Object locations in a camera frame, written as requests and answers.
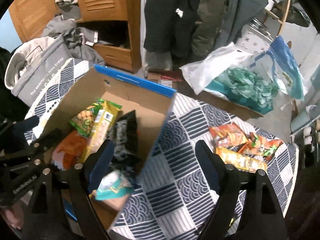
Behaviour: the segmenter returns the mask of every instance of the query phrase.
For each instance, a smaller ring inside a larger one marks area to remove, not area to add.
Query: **wall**
[[[11,52],[21,44],[22,42],[13,26],[9,10],[7,10],[0,20],[0,46]]]

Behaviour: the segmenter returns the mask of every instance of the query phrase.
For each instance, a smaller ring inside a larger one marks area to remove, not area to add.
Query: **white plastic bag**
[[[231,66],[238,66],[250,56],[249,53],[238,51],[238,48],[231,42],[228,46],[211,52],[205,60],[189,63],[180,69],[183,78],[198,95],[223,71]]]

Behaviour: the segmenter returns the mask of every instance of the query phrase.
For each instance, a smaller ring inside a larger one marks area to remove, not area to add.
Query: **metal screw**
[[[36,159],[33,163],[34,163],[35,165],[39,165],[39,164],[41,163],[41,160]]]
[[[264,170],[258,170],[259,175],[264,176],[266,172]]]
[[[235,167],[232,164],[230,164],[230,163],[226,164],[226,169],[227,170],[232,171],[234,168]]]
[[[77,163],[77,164],[75,165],[75,169],[76,169],[76,170],[80,170],[80,169],[82,169],[82,167],[83,167],[82,163]]]
[[[45,169],[42,171],[42,173],[43,173],[44,175],[47,175],[47,174],[50,173],[50,169],[49,169],[49,168],[45,168]]]

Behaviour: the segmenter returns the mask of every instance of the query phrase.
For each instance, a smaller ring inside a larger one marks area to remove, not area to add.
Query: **cardboard box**
[[[52,113],[43,134],[55,128],[67,135],[73,127],[69,120],[98,98],[122,105],[122,113],[136,110],[138,122],[138,157],[144,162],[151,151],[171,106],[175,90],[104,66],[92,67],[68,91]],[[125,201],[105,203],[92,200],[106,229],[110,227]]]
[[[152,71],[148,73],[147,78],[152,82],[173,88],[185,96],[206,102],[230,114],[234,114],[244,121],[250,118],[256,119],[263,117],[262,114],[250,108],[219,98],[206,91],[202,91],[199,95],[196,95],[189,84],[183,79],[181,71]]]

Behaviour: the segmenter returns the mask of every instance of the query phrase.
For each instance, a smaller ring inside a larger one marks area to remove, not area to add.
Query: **checkered fabric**
[[[49,82],[26,116],[40,117],[40,124],[25,134],[29,143],[39,137],[52,111],[92,66],[88,61],[70,59]],[[129,239],[197,239],[195,231],[206,221],[219,198],[210,190],[194,151],[198,140],[204,140],[212,149],[210,126],[235,122],[246,134],[255,132],[268,140],[276,138],[204,102],[179,93],[172,100],[161,135],[138,177],[139,186],[112,228]],[[268,164],[267,174],[284,215],[297,176],[298,155],[294,145],[283,144]],[[244,199],[245,191],[242,191],[235,208],[238,219],[230,234],[235,233],[239,224]]]

